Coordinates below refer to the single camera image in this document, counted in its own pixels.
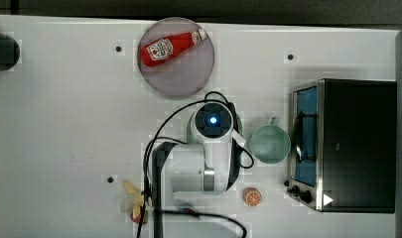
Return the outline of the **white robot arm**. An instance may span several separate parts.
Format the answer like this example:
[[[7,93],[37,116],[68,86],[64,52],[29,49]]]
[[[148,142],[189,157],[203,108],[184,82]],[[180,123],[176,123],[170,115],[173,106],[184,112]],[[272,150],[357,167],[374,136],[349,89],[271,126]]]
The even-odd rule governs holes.
[[[188,132],[185,143],[163,142],[154,149],[153,189],[162,194],[230,189],[238,178],[240,153],[246,144],[234,104],[204,104],[192,114]]]

